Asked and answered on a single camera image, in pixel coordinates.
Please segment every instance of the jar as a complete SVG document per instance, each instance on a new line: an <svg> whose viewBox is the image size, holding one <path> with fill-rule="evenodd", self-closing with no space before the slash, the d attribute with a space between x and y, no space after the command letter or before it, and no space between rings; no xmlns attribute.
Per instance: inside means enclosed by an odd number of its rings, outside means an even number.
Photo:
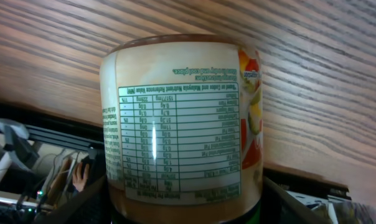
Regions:
<svg viewBox="0 0 376 224"><path fill-rule="evenodd" d="M255 49L216 35L148 37L107 55L100 79L109 192L120 214L145 224L218 223L259 203Z"/></svg>

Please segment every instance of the nutrition facts table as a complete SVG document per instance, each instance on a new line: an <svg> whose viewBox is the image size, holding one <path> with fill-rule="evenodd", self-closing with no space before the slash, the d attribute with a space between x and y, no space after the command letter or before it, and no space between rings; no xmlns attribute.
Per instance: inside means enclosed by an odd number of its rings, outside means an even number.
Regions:
<svg viewBox="0 0 376 224"><path fill-rule="evenodd" d="M125 191L163 205L240 195L237 83L120 87Z"/></svg>

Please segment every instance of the brown wooden surface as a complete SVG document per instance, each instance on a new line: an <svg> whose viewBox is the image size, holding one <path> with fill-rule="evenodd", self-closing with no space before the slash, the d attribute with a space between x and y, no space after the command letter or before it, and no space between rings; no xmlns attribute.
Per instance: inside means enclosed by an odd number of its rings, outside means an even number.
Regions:
<svg viewBox="0 0 376 224"><path fill-rule="evenodd" d="M177 33L259 49L267 167L376 206L376 0L0 0L0 101L101 125L101 58Z"/></svg>

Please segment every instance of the person's hand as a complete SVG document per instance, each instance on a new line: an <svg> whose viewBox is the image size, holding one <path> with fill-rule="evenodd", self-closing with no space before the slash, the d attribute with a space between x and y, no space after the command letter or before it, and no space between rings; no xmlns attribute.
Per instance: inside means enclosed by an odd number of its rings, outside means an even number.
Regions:
<svg viewBox="0 0 376 224"><path fill-rule="evenodd" d="M79 163L73 170L73 186L75 186L78 192L84 189L84 185L86 185L88 179L88 169L90 168L90 166L86 164L82 177L82 166L83 163Z"/></svg>

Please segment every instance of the wooden table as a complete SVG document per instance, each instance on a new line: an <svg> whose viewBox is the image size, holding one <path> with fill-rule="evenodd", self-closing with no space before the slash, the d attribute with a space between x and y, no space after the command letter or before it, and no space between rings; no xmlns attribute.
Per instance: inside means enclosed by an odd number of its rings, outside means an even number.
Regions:
<svg viewBox="0 0 376 224"><path fill-rule="evenodd" d="M376 0L0 0L0 101L100 126L101 58L178 33L260 51L265 166L376 206Z"/></svg>

